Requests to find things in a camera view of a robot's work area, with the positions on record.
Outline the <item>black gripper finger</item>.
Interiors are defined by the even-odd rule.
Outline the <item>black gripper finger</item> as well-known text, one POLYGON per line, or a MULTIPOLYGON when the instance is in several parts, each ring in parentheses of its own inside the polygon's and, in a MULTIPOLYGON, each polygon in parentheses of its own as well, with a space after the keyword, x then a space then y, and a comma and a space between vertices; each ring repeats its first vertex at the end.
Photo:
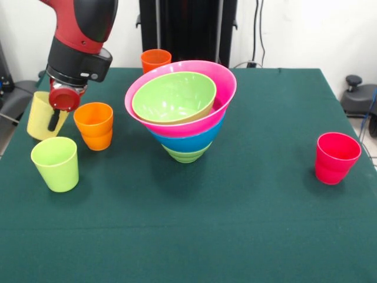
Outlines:
POLYGON ((49 121, 49 124, 48 124, 48 130, 49 131, 55 131, 56 126, 59 122, 59 114, 60 114, 59 110, 54 110, 54 112, 51 116, 51 119, 49 121))

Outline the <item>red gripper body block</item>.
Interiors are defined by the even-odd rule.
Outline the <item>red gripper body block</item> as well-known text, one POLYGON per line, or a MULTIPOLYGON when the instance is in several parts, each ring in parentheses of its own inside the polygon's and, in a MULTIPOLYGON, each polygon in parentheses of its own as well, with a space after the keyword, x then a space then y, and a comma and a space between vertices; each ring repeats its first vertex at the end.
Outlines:
POLYGON ((53 78, 49 79, 50 93, 48 101, 53 109, 71 112, 77 109, 87 85, 73 86, 63 84, 53 78))

